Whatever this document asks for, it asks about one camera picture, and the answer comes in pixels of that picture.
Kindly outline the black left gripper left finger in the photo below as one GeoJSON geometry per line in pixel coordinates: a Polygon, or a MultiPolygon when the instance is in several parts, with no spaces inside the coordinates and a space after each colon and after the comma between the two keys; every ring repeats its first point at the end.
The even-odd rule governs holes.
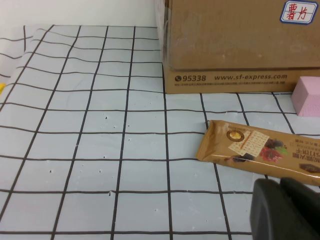
{"type": "Polygon", "coordinates": [[[254,240],[318,240],[316,232],[301,216],[280,182],[258,179],[254,183],[250,208],[254,240]]]}

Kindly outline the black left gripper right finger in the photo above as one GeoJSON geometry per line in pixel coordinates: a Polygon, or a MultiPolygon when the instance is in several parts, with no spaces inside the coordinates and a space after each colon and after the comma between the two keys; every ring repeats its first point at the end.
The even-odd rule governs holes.
{"type": "Polygon", "coordinates": [[[290,197],[300,215],[317,233],[320,232],[320,195],[301,182],[283,177],[280,187],[290,197]]]}

